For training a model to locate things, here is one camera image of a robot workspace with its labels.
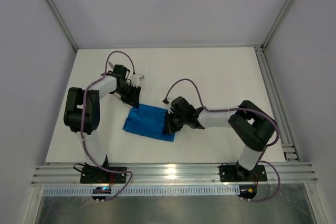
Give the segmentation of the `blue cloth napkin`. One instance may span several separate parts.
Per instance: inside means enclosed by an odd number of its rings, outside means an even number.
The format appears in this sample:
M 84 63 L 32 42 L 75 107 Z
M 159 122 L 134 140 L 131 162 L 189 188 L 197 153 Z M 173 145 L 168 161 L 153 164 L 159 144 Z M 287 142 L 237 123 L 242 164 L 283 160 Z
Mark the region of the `blue cloth napkin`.
M 175 134 L 163 134 L 164 116 L 167 109 L 158 108 L 146 104 L 140 104 L 139 108 L 132 108 L 125 119 L 123 130 L 156 140 L 174 142 Z

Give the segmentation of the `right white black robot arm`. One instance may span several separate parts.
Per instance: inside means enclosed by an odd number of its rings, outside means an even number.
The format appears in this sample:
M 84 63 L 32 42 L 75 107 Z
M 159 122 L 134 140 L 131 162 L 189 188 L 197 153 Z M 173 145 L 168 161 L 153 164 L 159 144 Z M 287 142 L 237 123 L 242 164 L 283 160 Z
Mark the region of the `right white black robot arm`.
M 230 127 L 244 143 L 235 170 L 239 179 L 254 177 L 255 168 L 266 148 L 280 138 L 279 127 L 274 119 L 249 100 L 229 109 L 195 108 L 185 98 L 165 98 L 168 111 L 164 114 L 163 134 L 180 131 L 184 126 L 204 130 L 213 127 Z

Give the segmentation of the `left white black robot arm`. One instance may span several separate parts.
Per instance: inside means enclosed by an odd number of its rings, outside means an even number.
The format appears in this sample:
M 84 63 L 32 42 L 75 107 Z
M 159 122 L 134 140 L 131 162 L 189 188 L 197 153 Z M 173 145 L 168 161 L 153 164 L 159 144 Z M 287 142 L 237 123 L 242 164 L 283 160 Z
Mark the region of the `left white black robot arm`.
M 100 100 L 108 94 L 116 94 L 121 102 L 139 108 L 140 83 L 144 75 L 130 73 L 123 65 L 115 65 L 85 89 L 71 87 L 68 90 L 64 112 L 64 124 L 76 133 L 86 155 L 85 168 L 97 168 L 111 173 L 99 133 Z

